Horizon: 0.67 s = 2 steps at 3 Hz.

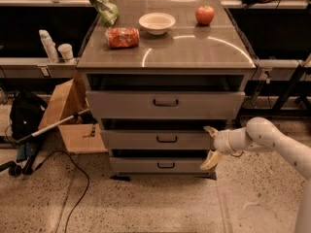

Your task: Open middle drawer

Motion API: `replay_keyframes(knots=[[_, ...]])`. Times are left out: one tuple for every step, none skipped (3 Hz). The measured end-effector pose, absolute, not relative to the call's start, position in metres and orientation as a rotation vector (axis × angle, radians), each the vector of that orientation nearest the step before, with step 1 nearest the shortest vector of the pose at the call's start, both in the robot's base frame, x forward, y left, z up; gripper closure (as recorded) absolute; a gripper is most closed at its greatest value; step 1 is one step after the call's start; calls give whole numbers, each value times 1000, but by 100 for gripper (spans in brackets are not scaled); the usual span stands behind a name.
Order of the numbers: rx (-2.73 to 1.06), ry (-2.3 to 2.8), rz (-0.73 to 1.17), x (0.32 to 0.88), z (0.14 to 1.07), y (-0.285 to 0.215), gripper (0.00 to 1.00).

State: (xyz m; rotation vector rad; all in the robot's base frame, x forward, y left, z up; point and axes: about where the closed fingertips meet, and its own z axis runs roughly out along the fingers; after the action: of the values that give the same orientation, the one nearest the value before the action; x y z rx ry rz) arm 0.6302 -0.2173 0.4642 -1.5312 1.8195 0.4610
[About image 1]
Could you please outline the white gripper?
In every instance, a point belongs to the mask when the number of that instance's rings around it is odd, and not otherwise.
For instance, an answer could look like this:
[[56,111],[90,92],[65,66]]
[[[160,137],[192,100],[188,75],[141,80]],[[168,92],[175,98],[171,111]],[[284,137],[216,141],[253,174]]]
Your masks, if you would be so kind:
[[233,154],[235,150],[232,148],[229,141],[230,130],[218,131],[212,126],[204,126],[203,129],[214,138],[215,151],[208,152],[206,160],[200,165],[200,169],[210,170],[222,160],[223,154]]

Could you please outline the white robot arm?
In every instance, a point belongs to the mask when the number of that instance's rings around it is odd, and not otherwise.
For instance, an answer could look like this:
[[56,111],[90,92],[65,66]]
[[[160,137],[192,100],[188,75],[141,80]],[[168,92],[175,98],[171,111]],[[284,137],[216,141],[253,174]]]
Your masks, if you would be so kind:
[[276,151],[306,180],[296,217],[294,233],[311,233],[311,149],[283,134],[271,121],[253,117],[245,127],[221,130],[205,126],[214,139],[215,149],[200,165],[201,170],[215,167],[224,155],[239,150],[249,152]]

